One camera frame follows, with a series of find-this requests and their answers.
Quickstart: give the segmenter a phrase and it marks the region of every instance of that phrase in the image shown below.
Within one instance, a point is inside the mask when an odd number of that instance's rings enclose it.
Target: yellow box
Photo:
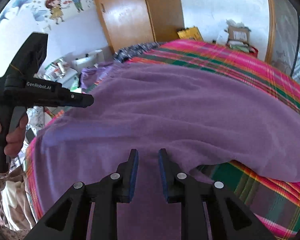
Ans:
[[[195,41],[203,41],[201,33],[198,27],[187,28],[183,31],[178,32],[180,39],[191,39]]]

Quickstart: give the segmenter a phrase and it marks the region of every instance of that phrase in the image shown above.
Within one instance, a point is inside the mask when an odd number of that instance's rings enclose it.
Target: fleece blanket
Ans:
[[[42,130],[34,173],[45,213],[76,181],[99,181],[140,153],[135,197],[118,207],[120,239],[180,238],[180,206],[162,194],[157,152],[191,173],[237,160],[259,175],[300,181],[300,115],[242,82],[172,65],[115,65],[95,103]]]

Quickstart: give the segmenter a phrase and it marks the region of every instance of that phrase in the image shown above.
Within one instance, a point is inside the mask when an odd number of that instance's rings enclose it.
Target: cardboard box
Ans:
[[[243,43],[249,44],[250,31],[248,28],[237,28],[229,26],[229,40],[242,41]]]
[[[203,41],[201,33],[198,27],[187,28],[183,31],[178,32],[180,39],[191,39],[195,41]]]

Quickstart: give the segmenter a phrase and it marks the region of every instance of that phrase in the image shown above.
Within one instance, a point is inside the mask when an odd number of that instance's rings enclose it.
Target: wardrobe door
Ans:
[[[145,0],[95,0],[102,12],[104,30],[114,51],[153,42],[154,36]]]
[[[177,30],[184,28],[181,0],[146,0],[156,41],[179,39]]]

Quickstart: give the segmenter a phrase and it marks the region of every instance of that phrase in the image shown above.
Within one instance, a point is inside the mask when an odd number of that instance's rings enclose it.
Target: blue flower decal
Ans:
[[[33,17],[34,19],[37,21],[37,22],[42,22],[44,21],[44,15],[47,13],[48,10],[39,10],[37,11],[37,8],[31,10],[32,14],[33,14]]]
[[[12,8],[18,7],[17,15],[21,10],[21,7],[26,3],[31,3],[32,0],[15,0],[12,4]]]
[[[5,8],[5,9],[3,10],[2,14],[0,15],[0,23],[1,23],[2,20],[4,20],[4,19],[9,20],[9,19],[6,17],[6,14],[7,14],[8,11],[9,11],[9,8]]]

